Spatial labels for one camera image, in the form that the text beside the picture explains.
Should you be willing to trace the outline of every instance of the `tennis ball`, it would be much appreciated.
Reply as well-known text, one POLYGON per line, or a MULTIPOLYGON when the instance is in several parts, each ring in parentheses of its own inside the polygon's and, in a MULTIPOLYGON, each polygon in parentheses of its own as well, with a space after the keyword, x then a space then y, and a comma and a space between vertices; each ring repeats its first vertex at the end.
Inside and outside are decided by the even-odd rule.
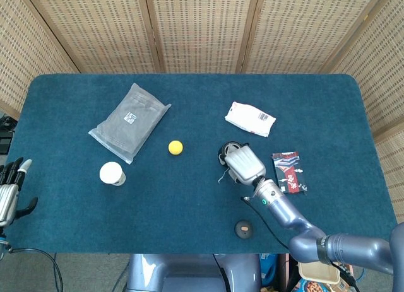
POLYGON ((172 141, 169 144, 169 151, 172 155, 179 155, 182 149, 184 149, 184 147, 180 141, 172 141))

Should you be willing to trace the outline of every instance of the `white snack package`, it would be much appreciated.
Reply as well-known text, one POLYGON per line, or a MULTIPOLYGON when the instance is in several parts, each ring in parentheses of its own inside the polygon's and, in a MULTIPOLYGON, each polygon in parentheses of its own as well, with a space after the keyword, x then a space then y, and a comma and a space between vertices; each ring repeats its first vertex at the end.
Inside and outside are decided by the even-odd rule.
POLYGON ((225 120, 242 130, 268 137, 276 119, 254 106, 233 102, 225 120))

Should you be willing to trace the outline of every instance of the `label sticker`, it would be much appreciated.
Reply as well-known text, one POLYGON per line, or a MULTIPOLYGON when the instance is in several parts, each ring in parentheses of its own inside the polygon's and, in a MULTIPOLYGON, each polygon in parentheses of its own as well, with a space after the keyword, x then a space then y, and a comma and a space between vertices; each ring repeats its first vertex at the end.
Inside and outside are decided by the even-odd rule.
POLYGON ((128 114, 125 115, 125 117, 124 117, 124 120, 131 125, 133 124, 134 120, 136 120, 136 119, 137 119, 137 117, 132 112, 128 112, 128 114))

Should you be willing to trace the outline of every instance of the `red and black package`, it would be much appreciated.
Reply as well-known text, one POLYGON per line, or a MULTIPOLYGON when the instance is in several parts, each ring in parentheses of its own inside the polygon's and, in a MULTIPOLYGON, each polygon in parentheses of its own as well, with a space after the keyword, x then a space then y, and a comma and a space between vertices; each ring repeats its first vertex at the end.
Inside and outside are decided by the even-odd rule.
POLYGON ((307 192, 297 151, 272 154, 278 186, 284 193, 307 192))

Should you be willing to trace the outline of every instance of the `black cable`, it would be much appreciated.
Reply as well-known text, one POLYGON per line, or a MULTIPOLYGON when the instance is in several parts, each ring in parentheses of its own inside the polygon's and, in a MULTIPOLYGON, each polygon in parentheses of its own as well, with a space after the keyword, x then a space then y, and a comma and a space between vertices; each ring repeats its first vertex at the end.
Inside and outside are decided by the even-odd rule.
POLYGON ((261 220, 264 222, 265 227, 271 232, 271 234, 273 235, 273 237, 275 238, 275 240, 278 241, 278 243, 280 243, 285 249, 289 250, 288 246, 286 246, 276 235, 275 233, 272 231, 272 229, 270 228, 270 226, 268 225, 268 223, 265 221, 265 219, 263 218, 263 216, 261 215, 261 213, 258 212, 257 209, 254 208, 253 205, 251 205, 251 203, 249 201, 246 201, 243 197, 241 197, 241 200, 247 205, 249 206, 252 210, 254 210, 254 212, 259 216, 259 218, 261 218, 261 220))
POLYGON ((112 288, 112 291, 111 291, 111 292, 114 292, 114 291, 115 291, 116 287, 118 286, 119 282, 121 281, 121 279, 122 279, 122 277, 123 277, 125 271, 128 269, 128 267, 129 267, 129 262, 126 264, 125 269, 121 272, 121 275, 120 275, 120 276, 118 277, 118 279, 116 280, 115 285, 114 285, 114 287, 112 288))
POLYGON ((355 289, 356 292, 360 292, 358 286, 356 285, 356 280, 355 278, 351 275, 350 272, 347 272, 344 268, 341 268, 339 265, 334 264, 332 261, 330 261, 331 265, 336 267, 342 274, 342 278, 344 281, 347 282, 347 284, 355 289))
POLYGON ((219 263, 218 263, 218 261, 217 261, 217 259, 216 259, 215 254, 212 254, 212 255, 213 255, 213 258, 215 259, 215 262, 216 262, 217 267, 218 267, 219 270, 220 270, 220 274, 222 275, 223 280, 224 280, 224 282, 225 282, 226 292, 232 292, 232 290, 230 289, 230 283, 229 283, 229 279, 228 279, 228 277, 227 277, 227 274, 226 274, 225 269, 223 269, 222 267, 220 267, 220 265, 219 265, 219 263))
POLYGON ((39 250, 39 249, 35 249, 35 248, 17 248, 17 249, 11 249, 11 251, 9 251, 9 252, 10 253, 38 252, 38 253, 44 254, 48 259, 50 259, 52 261, 53 266, 56 268, 57 275, 59 276, 59 282, 60 282, 60 285, 61 285, 60 292, 63 292, 63 279, 62 279, 61 271, 59 269, 59 266, 56 264, 56 261, 48 253, 46 253, 45 251, 39 250))
MULTIPOLYGON (((57 253, 55 253, 54 255, 53 255, 53 259, 56 261, 56 255, 57 255, 57 253)), ((60 292, 60 290, 59 290, 59 285, 57 284, 57 279, 56 279, 56 269, 55 269, 55 265, 53 265, 53 277, 54 277, 54 279, 55 279, 55 287, 56 287, 56 291, 57 292, 60 292)))

